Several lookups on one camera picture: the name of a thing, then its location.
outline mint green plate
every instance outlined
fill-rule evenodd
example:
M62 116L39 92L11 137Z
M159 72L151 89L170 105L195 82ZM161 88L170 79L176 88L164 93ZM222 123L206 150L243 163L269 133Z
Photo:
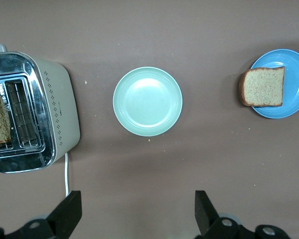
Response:
M155 136L178 120L182 95L175 79L155 67L127 73L113 95L113 108L121 125L140 136Z

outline empty plate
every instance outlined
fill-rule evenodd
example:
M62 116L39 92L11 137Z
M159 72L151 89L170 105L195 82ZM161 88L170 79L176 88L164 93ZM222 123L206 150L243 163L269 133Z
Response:
M175 79L154 67L127 73L118 83L113 108L121 125L140 136L155 136L178 120L182 95Z
M299 110L299 53L278 49L261 56L251 67L285 67L283 105L280 107L253 107L260 115L280 119L288 117Z

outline toaster slot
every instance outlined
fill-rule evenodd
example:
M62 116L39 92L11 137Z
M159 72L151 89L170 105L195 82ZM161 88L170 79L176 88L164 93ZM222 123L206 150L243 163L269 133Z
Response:
M22 81L8 82L6 89L20 147L38 146L39 133L33 123Z

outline blue plate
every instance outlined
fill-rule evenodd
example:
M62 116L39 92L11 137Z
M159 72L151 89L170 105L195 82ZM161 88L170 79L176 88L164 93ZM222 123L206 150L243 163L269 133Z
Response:
M154 67L127 73L117 84L113 108L121 125L140 136L155 136L169 130L182 108L182 95L175 79Z
M261 56L251 67L285 67L283 105L280 107L253 107L260 115L280 119L288 117L299 110L299 53L278 49Z

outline plate rim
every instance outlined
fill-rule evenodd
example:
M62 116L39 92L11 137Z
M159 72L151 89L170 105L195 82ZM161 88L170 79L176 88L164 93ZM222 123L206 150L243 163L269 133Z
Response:
M159 133L148 133L148 134L145 134L145 133L139 133L139 132L135 132L134 130L131 130L130 128L126 127L126 125L124 125L124 123L120 120L120 117L118 117L118 113L116 111L116 103L115 103L115 96L117 95L117 92L118 92L118 88L119 88L119 85L124 81L124 79L132 74L133 72L135 71L139 71L139 70L142 70L142 69L150 69L150 70L157 70L159 71L160 73L163 73L163 74L166 74L170 79L172 79L172 82L173 84L176 86L176 89L177 89L177 94L179 95L179 110L177 110L177 113L175 114L175 120L172 121L172 123L168 126L168 128L164 129L164 130L161 130ZM128 73L126 73L120 80L119 82L117 83L116 87L115 87L115 90L114 90L114 93L113 93L113 110L114 110L114 113L115 113L115 116L117 118L117 120L119 121L119 123L129 132L135 134L135 135L138 135L138 136L143 136L143 137L152 137L152 136L157 136L157 135L160 135L160 134L163 134L165 133L166 131L168 131L169 129L171 129L175 124L176 122L178 121L179 117L180 117L180 114L181 114L181 111L182 111L182 106L183 106L183 97L182 97L182 92L181 92L181 89L179 87L179 84L177 83L177 81L175 80L175 78L169 74L168 72L160 69L160 68L157 68L157 67L152 67L152 66L143 66L143 67L138 67L138 68L135 68L131 71L129 71Z
M276 52L276 51L292 52L292 53L294 53L294 54L296 54L296 55L299 56L299 52L296 52L296 51L291 50L291 49L287 49L287 48L275 49L275 50L269 51L269 52L263 54L262 56L260 56L260 57L253 63L253 65L251 66L250 69L254 69L254 68L255 68L255 65L256 65L262 58L264 58L266 55L269 55L269 54L271 54L271 53L273 53L273 52ZM260 114L260 115L263 116L263 117L270 118L270 119L283 119L283 118L289 117L289 116L291 116L291 115L293 115L293 114L295 114L296 112L299 111L299 107L298 107L295 111L293 111L293 112L290 113L290 114L284 115L284 116L282 116L282 117L272 117L272 116L268 116L268 115L263 114L262 112L259 112L259 111L258 111L258 109L261 109L261 108L263 108L263 107L252 107L252 108L253 108L253 110L254 110L256 113Z

